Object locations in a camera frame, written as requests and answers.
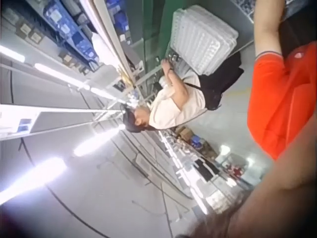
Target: red shirt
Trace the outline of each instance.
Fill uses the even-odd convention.
[[[275,160],[315,111],[316,54],[316,42],[312,42],[294,50],[286,60],[274,52],[256,59],[248,127]]]

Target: white shirt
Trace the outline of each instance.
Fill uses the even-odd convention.
[[[184,82],[200,87],[199,78],[192,70],[185,74]],[[175,90],[168,86],[159,91],[151,106],[149,125],[156,129],[167,129],[190,121],[204,111],[206,102],[201,90],[185,85],[189,100],[183,110],[176,106],[171,96]]]

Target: white floor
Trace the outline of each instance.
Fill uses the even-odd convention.
[[[221,107],[188,123],[195,134],[207,140],[215,150],[224,144],[238,157],[254,160],[253,168],[267,171],[272,159],[253,141],[247,127],[247,112],[251,93],[254,45],[241,52],[243,75],[224,94]]]

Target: white plastic crate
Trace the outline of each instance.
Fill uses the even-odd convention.
[[[200,6],[173,15],[170,46],[198,74],[210,75],[229,56],[238,32]]]

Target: black backpack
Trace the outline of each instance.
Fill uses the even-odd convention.
[[[185,84],[203,92],[203,95],[204,95],[205,101],[206,101],[206,108],[208,110],[214,111],[214,110],[217,110],[221,106],[220,105],[220,101],[222,98],[221,92],[214,90],[214,89],[203,89],[203,88],[198,87],[196,85],[193,85],[191,83],[185,83]]]

